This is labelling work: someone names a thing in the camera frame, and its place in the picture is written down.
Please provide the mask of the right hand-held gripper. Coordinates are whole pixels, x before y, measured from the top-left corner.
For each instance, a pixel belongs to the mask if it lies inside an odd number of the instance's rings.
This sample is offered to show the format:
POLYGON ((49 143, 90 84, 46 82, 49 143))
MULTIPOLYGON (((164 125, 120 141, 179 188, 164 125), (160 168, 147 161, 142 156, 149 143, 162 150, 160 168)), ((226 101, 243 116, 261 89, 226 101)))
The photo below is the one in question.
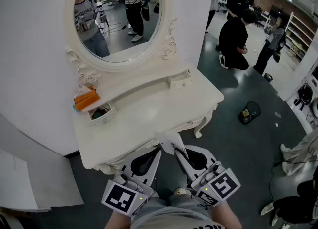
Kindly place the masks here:
POLYGON ((187 155, 176 148, 175 156, 182 172, 192 182, 190 186, 193 193, 202 202, 216 207, 240 188, 232 170, 216 162, 209 150, 194 145, 186 145, 185 148, 187 155))

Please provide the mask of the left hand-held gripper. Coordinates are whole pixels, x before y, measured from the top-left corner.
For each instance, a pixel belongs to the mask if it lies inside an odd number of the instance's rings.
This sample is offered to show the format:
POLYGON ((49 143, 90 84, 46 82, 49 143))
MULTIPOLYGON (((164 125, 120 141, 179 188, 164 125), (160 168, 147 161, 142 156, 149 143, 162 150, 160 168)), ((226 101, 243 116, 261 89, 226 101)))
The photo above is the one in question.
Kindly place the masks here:
POLYGON ((129 217, 133 217, 150 200, 159 161, 160 147, 150 147, 129 154, 121 164, 121 171, 109 180, 102 204, 129 217))

